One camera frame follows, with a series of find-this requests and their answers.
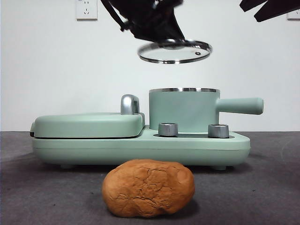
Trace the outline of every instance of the gray carpet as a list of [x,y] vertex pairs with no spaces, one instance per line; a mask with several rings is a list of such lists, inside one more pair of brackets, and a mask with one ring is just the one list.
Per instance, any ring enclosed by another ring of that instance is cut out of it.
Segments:
[[189,167],[193,200],[156,218],[119,218],[102,201],[115,166],[62,170],[32,153],[29,132],[1,133],[2,225],[296,225],[300,224],[300,132],[241,132],[251,139],[246,162],[226,171]]

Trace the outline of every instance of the electrical outlet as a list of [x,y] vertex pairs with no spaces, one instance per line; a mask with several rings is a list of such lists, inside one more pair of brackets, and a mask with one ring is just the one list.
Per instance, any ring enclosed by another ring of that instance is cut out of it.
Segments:
[[76,0],[77,20],[96,20],[98,18],[98,0]]
[[287,20],[300,20],[300,9],[288,13]]

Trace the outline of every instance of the glass lid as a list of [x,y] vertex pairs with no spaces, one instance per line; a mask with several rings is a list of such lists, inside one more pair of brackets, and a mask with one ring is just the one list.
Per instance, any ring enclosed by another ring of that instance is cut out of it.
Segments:
[[211,45],[205,42],[168,39],[144,45],[139,48],[137,54],[147,62],[180,64],[203,60],[209,57],[211,52]]

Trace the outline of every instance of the silver knob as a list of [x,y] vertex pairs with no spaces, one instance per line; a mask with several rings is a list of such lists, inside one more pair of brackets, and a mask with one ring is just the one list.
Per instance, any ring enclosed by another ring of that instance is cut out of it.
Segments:
[[178,135],[177,123],[160,123],[158,125],[158,134],[164,137],[174,137]]
[[226,124],[209,124],[208,137],[228,138],[229,127]]

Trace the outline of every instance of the mint green pot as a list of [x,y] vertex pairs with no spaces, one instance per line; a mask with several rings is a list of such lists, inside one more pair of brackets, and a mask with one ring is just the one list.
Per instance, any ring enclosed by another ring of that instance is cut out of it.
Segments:
[[220,99],[220,91],[207,88],[167,88],[149,92],[150,129],[159,123],[177,123],[179,132],[207,132],[219,123],[219,112],[262,114],[263,100]]

